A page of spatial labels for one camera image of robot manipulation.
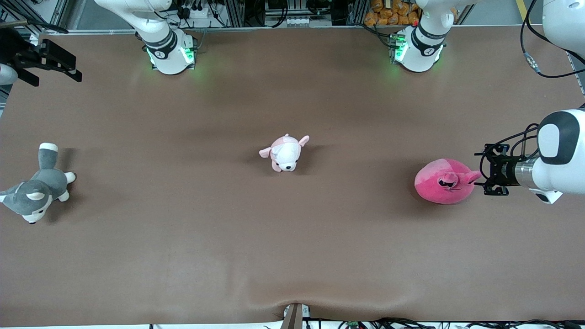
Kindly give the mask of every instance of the cable connector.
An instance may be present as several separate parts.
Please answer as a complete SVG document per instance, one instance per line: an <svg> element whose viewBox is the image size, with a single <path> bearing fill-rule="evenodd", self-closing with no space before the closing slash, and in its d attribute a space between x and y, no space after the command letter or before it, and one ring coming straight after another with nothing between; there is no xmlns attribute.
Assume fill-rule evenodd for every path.
<svg viewBox="0 0 585 329"><path fill-rule="evenodd" d="M541 72L541 70L538 68L538 63L534 60L534 58L532 58L532 56L530 56L529 53L524 53L524 58L526 59L528 65L530 65L530 68L534 70L534 72Z"/></svg>

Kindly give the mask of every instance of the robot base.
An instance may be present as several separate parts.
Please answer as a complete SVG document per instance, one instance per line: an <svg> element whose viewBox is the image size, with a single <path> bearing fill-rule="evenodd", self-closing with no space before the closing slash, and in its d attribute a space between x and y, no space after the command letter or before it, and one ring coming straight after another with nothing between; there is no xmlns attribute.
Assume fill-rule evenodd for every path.
<svg viewBox="0 0 585 329"><path fill-rule="evenodd" d="M178 42L175 49L168 54L168 58L159 59L147 51L152 69L168 75L179 74L186 69L194 69L197 57L197 39L182 30L173 29L173 32L177 34Z"/></svg>
<svg viewBox="0 0 585 329"><path fill-rule="evenodd" d="M412 43L413 26L409 26L402 31L397 32L399 35L404 35L402 45L391 53L393 53L393 60L402 64L407 70L413 72L424 72L429 70L436 61L439 60L439 55L443 46L441 46L432 56L423 56Z"/></svg>

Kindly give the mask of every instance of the gray and white plush toy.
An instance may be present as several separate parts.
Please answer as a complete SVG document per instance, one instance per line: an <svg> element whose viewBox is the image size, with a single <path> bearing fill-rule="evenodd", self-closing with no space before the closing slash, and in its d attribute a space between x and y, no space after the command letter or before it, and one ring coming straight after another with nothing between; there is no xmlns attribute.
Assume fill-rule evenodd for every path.
<svg viewBox="0 0 585 329"><path fill-rule="evenodd" d="M0 202L30 224L43 218L53 200L64 202L69 199L67 185L75 180L75 174L54 168L58 151L57 145L42 143L39 146L40 170L29 181L0 192Z"/></svg>

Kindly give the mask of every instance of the white tail tip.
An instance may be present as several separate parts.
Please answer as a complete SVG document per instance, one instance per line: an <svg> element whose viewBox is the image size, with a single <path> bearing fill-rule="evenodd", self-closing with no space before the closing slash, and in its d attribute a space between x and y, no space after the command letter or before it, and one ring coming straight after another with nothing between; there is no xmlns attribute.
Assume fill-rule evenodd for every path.
<svg viewBox="0 0 585 329"><path fill-rule="evenodd" d="M39 150L51 150L51 151L59 151L59 148L57 147L57 145L53 144L53 143L42 143L39 146Z"/></svg>

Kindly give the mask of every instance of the plush tail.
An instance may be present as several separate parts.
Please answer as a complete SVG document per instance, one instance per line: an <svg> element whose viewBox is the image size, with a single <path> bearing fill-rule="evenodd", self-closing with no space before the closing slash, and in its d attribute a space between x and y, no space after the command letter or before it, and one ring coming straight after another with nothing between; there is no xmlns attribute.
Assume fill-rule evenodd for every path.
<svg viewBox="0 0 585 329"><path fill-rule="evenodd" d="M52 169L57 164L57 145L53 143L42 143L39 146L39 167L41 169Z"/></svg>

